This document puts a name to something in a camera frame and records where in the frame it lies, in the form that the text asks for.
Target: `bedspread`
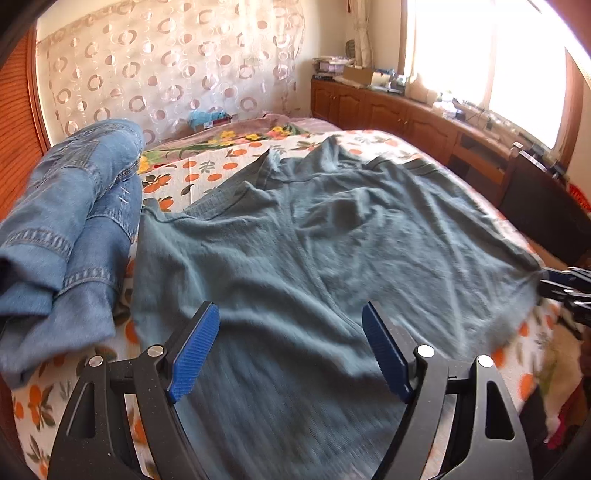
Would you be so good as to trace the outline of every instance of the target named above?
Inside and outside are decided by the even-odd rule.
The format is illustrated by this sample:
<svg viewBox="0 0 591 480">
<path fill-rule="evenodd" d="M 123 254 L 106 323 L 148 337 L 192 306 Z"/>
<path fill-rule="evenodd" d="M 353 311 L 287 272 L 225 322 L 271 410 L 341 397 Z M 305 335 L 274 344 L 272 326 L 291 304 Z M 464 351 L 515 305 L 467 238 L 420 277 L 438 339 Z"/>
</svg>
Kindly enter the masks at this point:
<svg viewBox="0 0 591 480">
<path fill-rule="evenodd" d="M 394 162 L 404 163 L 419 155 L 436 163 L 412 145 L 382 132 L 349 131 L 336 134 L 293 135 L 281 140 L 260 140 L 221 150 L 205 151 L 197 156 L 161 166 L 141 175 L 144 199 L 156 199 L 163 211 L 179 212 L 256 160 L 267 149 L 273 147 L 279 150 L 282 157 L 305 157 L 331 135 L 336 135 L 340 145 L 357 155 L 361 162 L 371 161 L 381 155 Z M 451 172 L 446 171 L 446 174 L 452 176 L 454 181 L 469 192 L 481 208 L 494 219 L 495 225 L 503 235 L 531 251 L 525 239 L 487 200 Z M 92 349 L 67 353 L 44 362 L 28 385 L 13 391 L 15 422 L 23 451 L 27 463 L 40 478 L 47 475 L 57 425 L 87 360 L 95 354 L 102 355 L 109 361 L 133 358 L 139 354 L 138 339 L 129 315 L 133 294 L 134 258 L 135 245 L 131 248 L 121 300 L 114 312 L 116 336 Z M 495 352 L 483 352 L 492 355 L 518 410 L 536 385 L 544 362 L 544 349 L 551 341 L 559 311 L 557 304 L 541 301 L 531 314 L 523 319 L 519 331 L 507 345 L 501 346 Z M 135 397 L 126 400 L 132 437 L 142 470 L 146 475 L 155 477 L 157 473 L 147 448 Z M 424 478 L 430 478 L 439 471 L 452 415 L 450 408 L 445 409 L 429 463 L 423 474 Z"/>
</svg>

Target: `window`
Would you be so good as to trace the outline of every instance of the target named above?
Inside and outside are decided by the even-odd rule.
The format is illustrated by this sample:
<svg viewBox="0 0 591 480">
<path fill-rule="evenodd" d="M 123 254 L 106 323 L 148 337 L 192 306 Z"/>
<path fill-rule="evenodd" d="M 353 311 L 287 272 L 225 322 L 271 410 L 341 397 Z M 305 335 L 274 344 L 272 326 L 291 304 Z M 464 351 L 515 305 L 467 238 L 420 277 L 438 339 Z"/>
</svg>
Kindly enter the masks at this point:
<svg viewBox="0 0 591 480">
<path fill-rule="evenodd" d="M 407 73 L 554 148 L 566 51 L 527 0 L 408 0 L 408 13 Z"/>
</svg>

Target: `gray t-shirt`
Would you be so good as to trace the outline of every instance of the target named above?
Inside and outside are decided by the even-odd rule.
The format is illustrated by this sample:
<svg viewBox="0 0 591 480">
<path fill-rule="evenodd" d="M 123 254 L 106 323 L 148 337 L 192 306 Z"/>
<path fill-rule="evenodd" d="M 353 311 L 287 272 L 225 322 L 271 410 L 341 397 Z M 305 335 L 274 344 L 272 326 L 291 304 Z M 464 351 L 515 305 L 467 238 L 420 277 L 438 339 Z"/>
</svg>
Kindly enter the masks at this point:
<svg viewBox="0 0 591 480">
<path fill-rule="evenodd" d="M 151 202 L 132 315 L 145 348 L 201 302 L 220 307 L 176 407 L 209 478 L 371 478 L 405 405 L 363 334 L 363 305 L 472 361 L 514 334 L 540 276 L 437 167 L 362 165 L 329 138 L 304 159 L 268 152 L 183 213 Z"/>
</svg>

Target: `floral bedspread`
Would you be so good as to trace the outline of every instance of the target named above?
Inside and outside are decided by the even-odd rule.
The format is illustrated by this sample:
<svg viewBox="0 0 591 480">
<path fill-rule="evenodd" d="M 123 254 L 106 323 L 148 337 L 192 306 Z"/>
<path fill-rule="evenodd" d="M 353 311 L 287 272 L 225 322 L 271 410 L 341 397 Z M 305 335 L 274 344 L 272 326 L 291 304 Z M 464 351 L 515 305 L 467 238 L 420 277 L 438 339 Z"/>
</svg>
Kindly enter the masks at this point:
<svg viewBox="0 0 591 480">
<path fill-rule="evenodd" d="M 167 163 L 142 174 L 144 198 L 157 199 L 160 208 L 165 212 L 179 212 L 256 160 L 267 149 L 279 150 L 282 157 L 305 157 L 331 135 L 337 136 L 343 148 L 358 155 L 360 162 L 368 162 L 381 155 L 394 162 L 404 163 L 416 155 L 422 155 L 419 150 L 403 140 L 376 131 L 278 135 L 280 138 L 276 139 L 245 137 L 248 142 L 234 143 L 218 150 L 195 150 L 189 158 Z M 525 239 L 480 194 L 451 172 L 445 172 L 475 198 L 503 235 L 531 251 Z M 131 248 L 121 299 L 114 312 L 116 336 L 94 348 L 67 353 L 44 362 L 28 385 L 13 391 L 14 416 L 22 448 L 28 465 L 40 478 L 47 476 L 57 426 L 88 359 L 99 354 L 109 361 L 122 360 L 136 357 L 140 353 L 134 324 L 129 314 L 133 294 L 134 258 L 135 244 Z M 518 410 L 535 387 L 537 380 L 543 377 L 544 349 L 551 341 L 559 311 L 555 303 L 542 301 L 527 318 L 523 319 L 521 327 L 507 345 L 496 352 L 483 352 L 492 355 Z M 135 397 L 126 398 L 126 403 L 132 437 L 142 470 L 146 475 L 156 478 L 157 472 L 147 448 Z M 424 478 L 430 478 L 439 471 L 451 429 L 452 414 L 450 409 L 443 413 L 430 460 L 423 474 Z"/>
<path fill-rule="evenodd" d="M 218 136 L 204 141 L 177 148 L 160 146 L 154 150 L 144 152 L 139 164 L 139 173 L 148 173 L 165 164 L 199 155 L 206 151 L 239 147 L 240 145 L 261 142 L 263 140 L 283 140 L 292 135 L 302 133 L 302 130 L 293 124 L 278 125 L 266 133 L 252 132 L 248 134 L 237 134 L 232 130 L 232 124 L 227 125 L 227 128 L 227 130 L 222 131 Z"/>
</svg>

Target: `blue jeans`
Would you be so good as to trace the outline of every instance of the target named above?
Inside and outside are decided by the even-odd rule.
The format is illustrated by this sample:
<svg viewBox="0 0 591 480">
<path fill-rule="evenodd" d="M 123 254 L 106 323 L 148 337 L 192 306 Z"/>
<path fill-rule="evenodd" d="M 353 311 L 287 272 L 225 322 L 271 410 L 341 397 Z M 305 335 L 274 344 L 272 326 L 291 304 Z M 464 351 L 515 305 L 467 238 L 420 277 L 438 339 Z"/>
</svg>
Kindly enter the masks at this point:
<svg viewBox="0 0 591 480">
<path fill-rule="evenodd" d="M 114 335 L 116 302 L 137 232 L 141 129 L 107 120 L 55 145 L 0 223 L 0 372 L 23 372 Z"/>
</svg>

